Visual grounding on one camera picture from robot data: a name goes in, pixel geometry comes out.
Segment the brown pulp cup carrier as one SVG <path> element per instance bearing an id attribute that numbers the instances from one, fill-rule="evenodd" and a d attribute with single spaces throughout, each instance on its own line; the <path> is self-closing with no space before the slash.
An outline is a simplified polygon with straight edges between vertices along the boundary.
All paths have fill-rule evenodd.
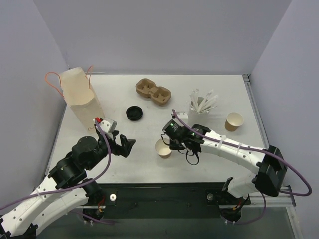
<path id="1" fill-rule="evenodd" d="M 171 91 L 165 87 L 157 86 L 148 78 L 140 79 L 135 85 L 136 92 L 159 106 L 166 105 L 171 99 Z"/>

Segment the beige paper takeout bag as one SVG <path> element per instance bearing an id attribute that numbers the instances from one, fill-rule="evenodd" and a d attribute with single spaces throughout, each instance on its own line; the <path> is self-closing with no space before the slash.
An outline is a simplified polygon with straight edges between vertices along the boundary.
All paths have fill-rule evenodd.
<path id="1" fill-rule="evenodd" d="M 45 82 L 62 96 L 88 134 L 95 133 L 95 118 L 105 117 L 91 83 L 92 70 L 93 66 L 90 66 L 87 71 L 84 71 L 81 67 L 76 67 L 60 74 L 52 71 L 47 72 L 44 76 Z M 58 77 L 59 88 L 49 82 L 48 75 L 50 74 Z"/>

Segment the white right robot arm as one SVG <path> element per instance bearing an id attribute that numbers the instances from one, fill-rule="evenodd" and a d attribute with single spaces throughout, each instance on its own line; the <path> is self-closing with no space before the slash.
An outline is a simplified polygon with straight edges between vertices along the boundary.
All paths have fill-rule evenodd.
<path id="1" fill-rule="evenodd" d="M 170 120 L 162 129 L 170 139 L 170 149 L 186 149 L 197 156 L 199 153 L 214 154 L 227 159 L 250 171 L 241 177 L 230 177 L 221 190 L 222 200 L 232 203 L 238 198 L 247 198 L 249 194 L 261 192 L 276 197 L 282 186 L 287 167 L 274 154 L 282 157 L 280 151 L 273 146 L 268 149 L 251 147 L 219 135 L 215 131 L 195 124 L 191 129 Z"/>

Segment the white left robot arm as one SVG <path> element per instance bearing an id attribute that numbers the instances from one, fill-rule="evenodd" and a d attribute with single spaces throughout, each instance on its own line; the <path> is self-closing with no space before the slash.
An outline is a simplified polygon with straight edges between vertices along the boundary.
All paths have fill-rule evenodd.
<path id="1" fill-rule="evenodd" d="M 88 178 L 92 170 L 105 157 L 128 157 L 134 139 L 120 135 L 97 132 L 98 139 L 85 136 L 49 172 L 31 195 L 15 203 L 15 207 L 0 219 L 0 233 L 8 238 L 32 239 L 56 219 L 78 206 L 94 205 L 105 199 L 95 178 Z"/>

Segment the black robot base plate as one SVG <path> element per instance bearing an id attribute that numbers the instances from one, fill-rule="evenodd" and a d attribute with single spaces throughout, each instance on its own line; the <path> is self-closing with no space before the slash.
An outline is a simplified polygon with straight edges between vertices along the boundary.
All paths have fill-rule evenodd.
<path id="1" fill-rule="evenodd" d="M 102 195 L 90 200 L 82 212 L 97 219 L 213 219 L 235 221 L 250 199 L 235 198 L 222 182 L 108 183 Z"/>

